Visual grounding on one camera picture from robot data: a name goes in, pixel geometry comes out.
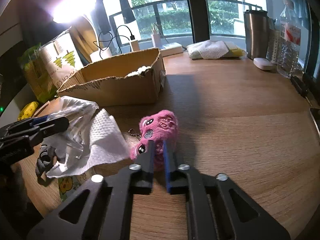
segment green hedge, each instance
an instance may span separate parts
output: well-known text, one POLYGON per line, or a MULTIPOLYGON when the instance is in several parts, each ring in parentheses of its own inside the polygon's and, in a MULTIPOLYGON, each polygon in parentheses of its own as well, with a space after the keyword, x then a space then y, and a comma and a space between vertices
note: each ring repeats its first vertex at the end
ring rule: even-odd
MULTIPOLYGON (((237 4, 233 3, 232 6, 225 6, 225 8, 221 8, 222 6, 219 3, 222 2, 213 2, 218 3, 211 3, 209 5, 212 33, 233 34, 233 18, 239 17, 237 4)), ((164 30, 170 30, 172 33, 175 33, 175 31, 176 33, 191 33, 190 14, 188 9, 159 12, 159 15, 162 28, 164 30)), ((144 16, 138 16, 136 19, 141 36, 149 36, 151 34, 151 26, 156 21, 155 15, 153 13, 147 14, 144 16)))

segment plush toy eye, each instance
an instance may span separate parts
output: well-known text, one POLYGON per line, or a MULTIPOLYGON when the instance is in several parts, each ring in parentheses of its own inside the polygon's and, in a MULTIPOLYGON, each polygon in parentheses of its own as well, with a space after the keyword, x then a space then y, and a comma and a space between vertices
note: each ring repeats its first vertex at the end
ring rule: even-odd
POLYGON ((141 146, 139 147, 138 149, 138 152, 141 154, 141 153, 144 153, 146 151, 146 147, 144 144, 141 144, 141 146))
POLYGON ((153 122, 153 118, 150 119, 150 120, 148 120, 147 123, 146 123, 146 125, 149 125, 149 124, 151 124, 152 122, 153 122))

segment keychain chain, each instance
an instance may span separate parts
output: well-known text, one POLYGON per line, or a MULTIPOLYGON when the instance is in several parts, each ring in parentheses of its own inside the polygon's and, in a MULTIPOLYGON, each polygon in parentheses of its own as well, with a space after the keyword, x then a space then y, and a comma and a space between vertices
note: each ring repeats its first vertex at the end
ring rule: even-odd
POLYGON ((131 136, 135 136, 138 138, 138 140, 141 140, 141 135, 138 134, 134 129, 130 129, 129 132, 128 132, 131 136))

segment gray nose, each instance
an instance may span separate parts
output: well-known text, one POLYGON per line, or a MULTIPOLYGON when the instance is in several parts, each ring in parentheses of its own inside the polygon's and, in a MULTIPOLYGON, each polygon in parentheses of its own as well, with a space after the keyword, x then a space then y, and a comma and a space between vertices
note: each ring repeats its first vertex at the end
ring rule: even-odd
POLYGON ((152 135, 153 135, 153 130, 148 130, 148 131, 146 131, 144 138, 150 139, 152 137, 152 135))

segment bright light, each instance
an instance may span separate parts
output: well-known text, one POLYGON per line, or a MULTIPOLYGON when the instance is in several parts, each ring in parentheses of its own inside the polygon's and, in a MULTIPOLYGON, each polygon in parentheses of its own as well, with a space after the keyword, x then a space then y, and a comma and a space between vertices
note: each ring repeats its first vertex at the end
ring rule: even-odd
POLYGON ((90 13, 95 7, 96 0, 63 0, 53 11, 56 23, 69 23, 79 16, 90 13))

